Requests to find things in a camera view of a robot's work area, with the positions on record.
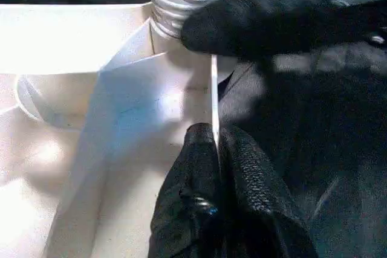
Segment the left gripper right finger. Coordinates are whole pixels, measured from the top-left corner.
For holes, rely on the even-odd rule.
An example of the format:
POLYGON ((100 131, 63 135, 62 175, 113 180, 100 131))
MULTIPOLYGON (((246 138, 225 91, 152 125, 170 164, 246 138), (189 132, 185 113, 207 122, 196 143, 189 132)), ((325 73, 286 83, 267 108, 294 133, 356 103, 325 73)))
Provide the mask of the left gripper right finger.
POLYGON ((231 257, 317 257, 283 179, 258 143, 237 127, 221 129, 231 257))

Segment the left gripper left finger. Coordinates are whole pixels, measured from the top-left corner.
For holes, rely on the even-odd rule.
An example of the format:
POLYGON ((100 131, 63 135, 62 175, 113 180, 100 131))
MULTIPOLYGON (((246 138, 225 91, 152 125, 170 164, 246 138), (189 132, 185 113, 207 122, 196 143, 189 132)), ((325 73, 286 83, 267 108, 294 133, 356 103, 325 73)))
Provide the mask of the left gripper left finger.
POLYGON ((212 127, 186 131, 158 193, 149 257, 218 257, 222 243, 220 168, 212 127))

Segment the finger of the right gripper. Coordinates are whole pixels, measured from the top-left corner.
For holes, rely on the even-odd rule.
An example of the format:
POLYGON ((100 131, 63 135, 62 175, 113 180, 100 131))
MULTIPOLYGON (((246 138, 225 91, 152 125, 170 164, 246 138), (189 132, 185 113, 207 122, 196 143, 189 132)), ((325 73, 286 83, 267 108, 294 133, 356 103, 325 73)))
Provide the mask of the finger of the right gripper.
POLYGON ((262 0, 218 0, 188 17, 181 41, 191 51, 258 59, 356 42, 371 29, 367 5, 265 7, 262 0))

